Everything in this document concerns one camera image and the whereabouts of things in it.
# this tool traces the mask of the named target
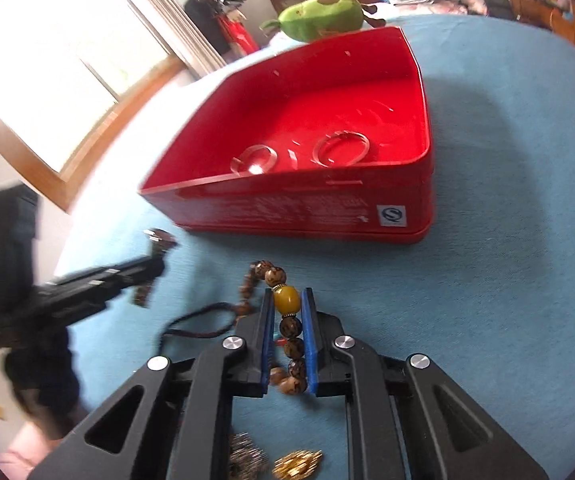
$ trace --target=white sticker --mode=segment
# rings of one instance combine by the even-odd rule
[[[378,221],[383,227],[407,227],[404,205],[377,205]]]

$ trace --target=white curtain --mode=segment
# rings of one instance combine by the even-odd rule
[[[225,66],[223,58],[174,0],[131,1],[197,76]]]

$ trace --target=window frame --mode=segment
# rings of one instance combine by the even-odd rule
[[[129,121],[165,84],[186,69],[185,63],[174,54],[154,66],[120,96],[78,144],[60,171],[48,166],[1,118],[0,154],[22,178],[67,212],[87,177]]]

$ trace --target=stuffed toy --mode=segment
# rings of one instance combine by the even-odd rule
[[[311,43],[343,32],[360,30],[363,22],[372,27],[385,26],[385,20],[375,20],[363,14],[373,14],[375,5],[363,5],[358,0],[307,0],[287,7],[277,20],[269,20],[260,28],[266,33],[282,30],[296,41]]]

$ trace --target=red tin box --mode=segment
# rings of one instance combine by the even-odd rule
[[[226,78],[141,194],[191,230],[414,243],[432,222],[432,172],[421,72],[402,30],[383,27]]]

